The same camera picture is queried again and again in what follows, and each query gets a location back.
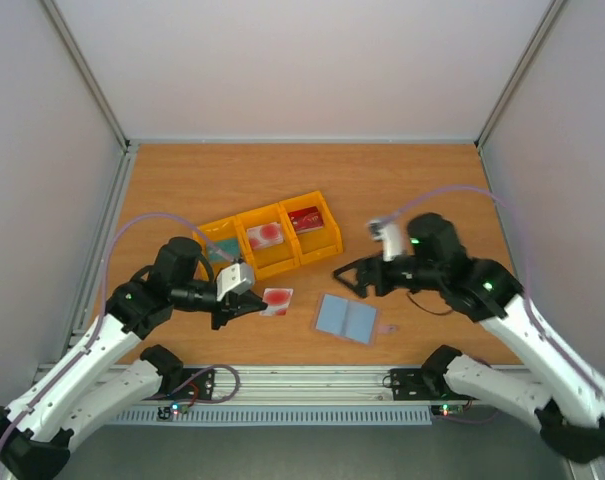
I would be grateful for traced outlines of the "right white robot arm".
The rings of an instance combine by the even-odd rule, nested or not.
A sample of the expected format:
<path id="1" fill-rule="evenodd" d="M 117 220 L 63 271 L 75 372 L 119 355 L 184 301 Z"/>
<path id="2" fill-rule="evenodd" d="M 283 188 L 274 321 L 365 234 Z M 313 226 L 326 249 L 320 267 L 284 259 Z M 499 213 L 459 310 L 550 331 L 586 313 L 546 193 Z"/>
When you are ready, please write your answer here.
<path id="1" fill-rule="evenodd" d="M 605 457 L 605 376 L 557 334 L 506 267 L 469 256 L 454 225 L 436 213 L 413 218 L 405 234 L 381 219 L 369 231 L 381 252 L 334 270 L 336 281 L 360 298 L 398 289 L 436 292 L 453 312 L 501 340 L 534 377 L 523 381 L 442 345 L 421 366 L 429 393 L 488 404 L 574 463 Z"/>

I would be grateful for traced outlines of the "pink leather card holder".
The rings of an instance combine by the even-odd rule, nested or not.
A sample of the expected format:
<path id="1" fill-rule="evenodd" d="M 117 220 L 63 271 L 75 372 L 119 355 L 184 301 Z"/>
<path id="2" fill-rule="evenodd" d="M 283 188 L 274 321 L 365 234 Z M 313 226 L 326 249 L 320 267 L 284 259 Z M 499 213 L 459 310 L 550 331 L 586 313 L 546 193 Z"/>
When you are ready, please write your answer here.
<path id="1" fill-rule="evenodd" d="M 373 345 L 378 336 L 396 334 L 400 327 L 382 323 L 380 311 L 366 303 L 333 294 L 320 297 L 311 329 L 360 345 Z"/>

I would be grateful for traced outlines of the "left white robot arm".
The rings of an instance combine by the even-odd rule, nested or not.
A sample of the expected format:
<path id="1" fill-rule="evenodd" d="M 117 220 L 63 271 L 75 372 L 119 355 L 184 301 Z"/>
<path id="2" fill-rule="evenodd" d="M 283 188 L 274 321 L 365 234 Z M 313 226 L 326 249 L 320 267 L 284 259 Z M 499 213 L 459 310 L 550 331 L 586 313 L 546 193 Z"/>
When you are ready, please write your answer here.
<path id="1" fill-rule="evenodd" d="M 264 310 L 254 283 L 245 261 L 233 259 L 215 272 L 195 240 L 170 239 L 153 264 L 113 291 L 84 336 L 44 377 L 0 405 L 0 479 L 53 479 L 118 413 L 147 398 L 177 395 L 183 363 L 161 345 L 144 350 L 115 378 L 101 378 L 174 311 L 208 313 L 218 330 Z"/>

